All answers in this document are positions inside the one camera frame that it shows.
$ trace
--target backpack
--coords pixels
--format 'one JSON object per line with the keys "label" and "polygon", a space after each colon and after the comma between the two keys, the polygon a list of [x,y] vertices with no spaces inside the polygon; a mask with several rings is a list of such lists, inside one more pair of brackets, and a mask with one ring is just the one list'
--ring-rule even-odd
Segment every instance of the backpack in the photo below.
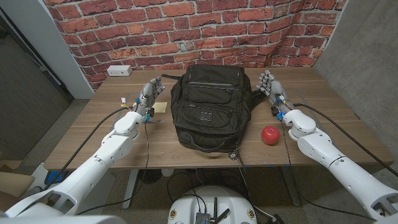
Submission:
{"label": "backpack", "polygon": [[171,90],[170,109],[179,142],[202,152],[238,150],[251,110],[266,96],[252,92],[244,69],[191,65]]}

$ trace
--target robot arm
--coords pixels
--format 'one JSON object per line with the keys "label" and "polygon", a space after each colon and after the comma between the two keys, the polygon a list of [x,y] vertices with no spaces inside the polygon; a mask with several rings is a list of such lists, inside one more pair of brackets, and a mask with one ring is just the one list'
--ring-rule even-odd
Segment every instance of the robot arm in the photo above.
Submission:
{"label": "robot arm", "polygon": [[291,126],[289,136],[309,158],[326,167],[376,220],[398,218],[398,191],[387,187],[332,145],[330,137],[316,127],[315,121],[295,109],[282,85],[266,70],[261,74],[260,90],[273,104],[272,113]]}
{"label": "robot arm", "polygon": [[165,88],[161,85],[160,77],[145,84],[137,105],[116,122],[101,147],[61,184],[21,200],[6,215],[10,218],[75,215],[106,171],[131,152],[139,136],[137,128],[148,118],[149,108]]}

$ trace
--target power outlet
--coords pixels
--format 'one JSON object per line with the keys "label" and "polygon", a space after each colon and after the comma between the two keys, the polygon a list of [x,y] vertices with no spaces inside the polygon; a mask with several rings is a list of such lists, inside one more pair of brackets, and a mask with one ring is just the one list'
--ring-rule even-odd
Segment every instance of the power outlet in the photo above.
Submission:
{"label": "power outlet", "polygon": [[130,65],[111,65],[107,71],[109,76],[129,76],[132,68]]}

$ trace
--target wooden table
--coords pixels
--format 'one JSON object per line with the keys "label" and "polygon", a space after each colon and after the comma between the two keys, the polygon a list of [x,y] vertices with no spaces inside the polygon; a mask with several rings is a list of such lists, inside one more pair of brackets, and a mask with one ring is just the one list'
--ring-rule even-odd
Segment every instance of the wooden table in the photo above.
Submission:
{"label": "wooden table", "polygon": [[[367,147],[373,154],[386,163],[394,158],[386,147],[375,137],[371,130],[354,114],[347,104],[329,87],[326,81],[313,68],[269,68],[282,83],[292,103],[305,103],[335,120],[342,128]],[[120,108],[121,97],[127,98],[132,105],[144,83],[162,73],[182,75],[184,70],[151,70],[133,71],[129,77],[109,77],[101,85],[94,97],[88,102],[85,109],[64,135],[44,163],[49,170],[60,169],[78,146],[83,142],[91,130],[108,114]],[[257,85],[258,76],[264,72],[263,68],[247,68],[246,74],[252,81],[252,88]],[[167,102],[165,113],[156,113],[156,123],[147,124],[149,135],[149,162],[148,169],[161,168],[201,168],[201,167],[239,167],[239,160],[232,161],[227,154],[211,153],[183,147],[177,138],[170,112],[170,90],[176,80],[163,78],[165,91],[156,102]],[[271,104],[264,101],[252,111],[245,137],[241,143],[241,155],[247,166],[285,166],[289,163],[283,138],[275,146],[268,146],[261,141],[261,131],[265,126],[275,126],[282,133],[282,126],[272,117]],[[335,146],[357,163],[376,163],[369,155],[355,143],[342,134],[323,117],[300,107],[305,114],[312,117],[317,126],[326,131]],[[89,158],[99,147],[102,138],[109,133],[116,115],[108,119],[95,132],[80,153],[69,165],[69,169],[76,169]],[[286,140],[290,152],[290,160],[294,166],[315,165],[313,160],[303,155],[297,143],[286,131]],[[146,138],[144,127],[141,128],[141,137],[134,145],[132,152],[112,166],[113,169],[142,169],[146,164]]]}

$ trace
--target table leg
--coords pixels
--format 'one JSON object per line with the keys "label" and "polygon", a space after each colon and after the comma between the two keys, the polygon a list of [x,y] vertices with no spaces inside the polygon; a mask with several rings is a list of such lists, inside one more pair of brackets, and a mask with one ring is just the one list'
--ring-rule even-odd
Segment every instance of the table leg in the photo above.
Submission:
{"label": "table leg", "polygon": [[[136,186],[138,171],[139,170],[137,170],[137,169],[130,170],[129,181],[127,182],[126,192],[124,193],[124,200],[131,198],[132,193],[134,192],[134,187]],[[130,205],[131,205],[131,200],[125,201],[122,204],[122,208],[128,209],[130,207]]]}
{"label": "table leg", "polygon": [[294,186],[293,176],[292,173],[290,172],[289,167],[280,167],[280,170],[282,171],[282,176],[285,180],[287,191],[289,192],[290,198],[292,198],[293,205],[300,206],[301,202],[300,202],[299,193],[297,192]]}

